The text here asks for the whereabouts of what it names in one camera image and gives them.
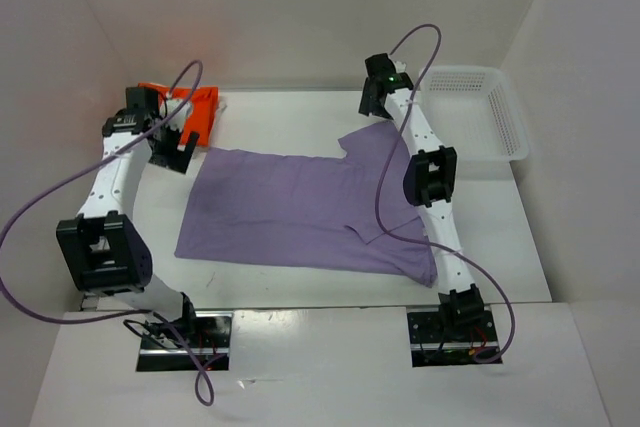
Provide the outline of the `white t shirt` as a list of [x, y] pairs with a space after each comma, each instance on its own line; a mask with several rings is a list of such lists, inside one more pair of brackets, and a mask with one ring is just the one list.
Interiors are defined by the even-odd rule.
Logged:
[[199, 134], [197, 147], [210, 145], [216, 119], [227, 107], [226, 100], [217, 96], [201, 96], [194, 102], [193, 113], [189, 118], [191, 130]]

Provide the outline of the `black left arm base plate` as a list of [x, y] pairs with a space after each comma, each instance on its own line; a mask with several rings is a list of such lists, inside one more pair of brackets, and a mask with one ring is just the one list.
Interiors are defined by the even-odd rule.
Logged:
[[[229, 369], [232, 324], [231, 311], [201, 311], [196, 313], [192, 330], [181, 333], [198, 363], [207, 371]], [[137, 372], [197, 370], [187, 350], [165, 324], [131, 321], [129, 325], [140, 339]]]

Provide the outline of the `orange t shirt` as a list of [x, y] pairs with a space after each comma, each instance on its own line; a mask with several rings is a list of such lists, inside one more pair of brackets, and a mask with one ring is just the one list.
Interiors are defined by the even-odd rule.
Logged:
[[[139, 83], [139, 87], [149, 87], [160, 93], [163, 99], [183, 99], [189, 92], [189, 88], [176, 87], [171, 90], [168, 86], [157, 83]], [[198, 87], [191, 97], [192, 111], [186, 120], [185, 128], [179, 144], [184, 146], [192, 132], [196, 132], [199, 137], [197, 146], [207, 147], [209, 138], [213, 128], [216, 110], [219, 101], [219, 88], [217, 86]]]

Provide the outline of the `lavender t shirt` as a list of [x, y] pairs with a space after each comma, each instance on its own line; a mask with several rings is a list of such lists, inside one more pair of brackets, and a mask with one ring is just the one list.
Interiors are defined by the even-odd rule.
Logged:
[[212, 148], [195, 179], [175, 255], [265, 266], [437, 278], [417, 211], [405, 199], [409, 161], [395, 126], [338, 141], [341, 158]]

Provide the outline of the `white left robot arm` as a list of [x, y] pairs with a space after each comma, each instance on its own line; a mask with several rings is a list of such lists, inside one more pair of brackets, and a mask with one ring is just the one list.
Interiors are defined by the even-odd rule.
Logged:
[[199, 135], [181, 138], [193, 106], [151, 87], [129, 87], [125, 100], [103, 124], [102, 162], [90, 193], [74, 218], [58, 223], [56, 238], [79, 291], [145, 311], [153, 338], [184, 347], [199, 334], [195, 309], [187, 294], [154, 273], [133, 213], [147, 166], [187, 172]]

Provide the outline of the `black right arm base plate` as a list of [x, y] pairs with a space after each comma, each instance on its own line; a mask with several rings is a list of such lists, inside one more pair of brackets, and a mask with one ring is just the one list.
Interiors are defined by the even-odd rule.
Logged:
[[475, 356], [486, 359], [500, 350], [489, 309], [479, 321], [449, 330], [435, 307], [409, 309], [406, 319], [414, 368], [474, 365]]

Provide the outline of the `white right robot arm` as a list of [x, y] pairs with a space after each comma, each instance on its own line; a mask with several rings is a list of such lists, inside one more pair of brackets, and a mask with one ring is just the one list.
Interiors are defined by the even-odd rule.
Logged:
[[423, 222], [435, 259], [438, 327], [446, 338], [462, 339], [481, 320], [484, 301], [468, 264], [461, 258], [453, 216], [457, 153], [433, 132], [413, 99], [413, 83], [401, 63], [381, 53], [367, 58], [365, 68], [359, 112], [393, 121], [402, 135], [409, 152], [402, 188]]

